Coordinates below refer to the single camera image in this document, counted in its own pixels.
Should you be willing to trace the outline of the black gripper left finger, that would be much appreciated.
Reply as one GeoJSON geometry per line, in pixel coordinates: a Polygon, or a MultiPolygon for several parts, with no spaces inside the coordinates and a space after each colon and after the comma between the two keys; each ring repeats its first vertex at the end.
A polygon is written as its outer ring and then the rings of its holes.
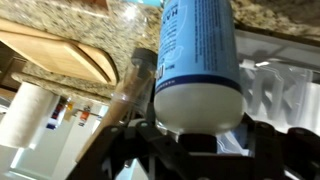
{"type": "Polygon", "coordinates": [[[114,180],[128,160],[138,159],[150,180],[190,180],[190,156],[146,121],[108,126],[94,139],[66,180],[114,180]]]}

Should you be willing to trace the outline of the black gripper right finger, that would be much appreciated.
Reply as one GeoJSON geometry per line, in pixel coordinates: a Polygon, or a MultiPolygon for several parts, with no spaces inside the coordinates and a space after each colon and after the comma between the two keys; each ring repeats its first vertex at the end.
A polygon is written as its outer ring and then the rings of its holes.
{"type": "Polygon", "coordinates": [[[253,159],[255,180],[291,180],[289,172],[302,180],[320,180],[320,136],[301,128],[286,133],[245,114],[246,145],[253,159]]]}

